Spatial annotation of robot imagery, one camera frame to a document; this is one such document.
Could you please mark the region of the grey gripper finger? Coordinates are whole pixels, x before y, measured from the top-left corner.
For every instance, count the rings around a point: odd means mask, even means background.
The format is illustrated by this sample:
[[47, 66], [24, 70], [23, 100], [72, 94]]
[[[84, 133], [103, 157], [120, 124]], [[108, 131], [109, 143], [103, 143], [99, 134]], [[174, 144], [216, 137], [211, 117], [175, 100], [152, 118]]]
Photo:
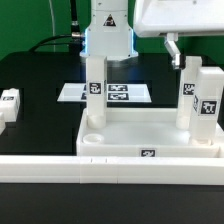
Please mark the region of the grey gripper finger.
[[172, 66], [175, 70], [185, 68], [185, 56], [179, 51], [176, 45], [177, 41], [177, 33], [167, 33], [164, 39], [165, 48], [172, 57]]

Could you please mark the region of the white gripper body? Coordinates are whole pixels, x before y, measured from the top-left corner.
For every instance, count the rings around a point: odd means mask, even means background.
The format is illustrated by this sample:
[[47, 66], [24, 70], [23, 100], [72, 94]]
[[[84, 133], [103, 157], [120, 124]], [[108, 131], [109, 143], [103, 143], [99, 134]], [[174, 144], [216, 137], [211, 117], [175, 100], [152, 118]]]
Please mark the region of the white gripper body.
[[224, 0], [136, 0], [133, 29], [139, 37], [224, 33]]

